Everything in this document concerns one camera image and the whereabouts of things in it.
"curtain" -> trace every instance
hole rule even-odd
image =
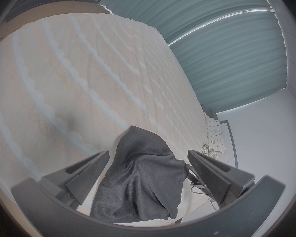
[[[270,9],[267,0],[101,0],[113,14],[155,27],[169,44],[214,18],[241,10]]]
[[[286,87],[286,50],[273,12],[219,20],[170,48],[206,109],[229,110]]]

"mattress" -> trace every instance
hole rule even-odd
[[[177,159],[207,141],[205,116],[174,54],[153,27],[111,14],[64,14],[28,23],[0,43],[0,187],[35,180],[109,150],[78,211],[88,214],[121,136],[135,125]],[[183,184],[173,223],[207,202]]]

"floor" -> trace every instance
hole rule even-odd
[[[45,17],[67,13],[109,14],[110,12],[103,6],[90,2],[61,1],[43,4],[21,13],[8,23],[3,22],[0,27],[0,42],[10,33],[13,33],[27,23],[34,22]]]
[[[27,10],[20,15],[16,16],[8,23],[3,22],[0,27],[0,42],[13,33],[17,29],[21,28],[27,23],[34,22],[41,18],[67,14],[67,13],[106,13],[107,11],[103,6],[95,3],[89,2],[77,2],[77,1],[61,1],[53,2],[50,4],[44,4]],[[23,231],[18,229],[14,222],[5,213],[3,208],[0,206],[0,236],[2,237],[25,237],[28,236],[24,234]]]

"bed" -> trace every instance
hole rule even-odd
[[[88,215],[131,125],[161,136],[186,163],[187,151],[207,142],[202,107],[155,28],[112,14],[64,14],[28,23],[0,43],[0,189],[12,203],[10,188],[26,178],[109,150],[77,209]],[[208,202],[190,187],[186,179],[176,219],[128,225],[169,225]]]

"dark gray fabric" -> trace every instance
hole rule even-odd
[[[91,216],[111,223],[174,219],[188,167],[157,134],[131,126],[99,184]]]

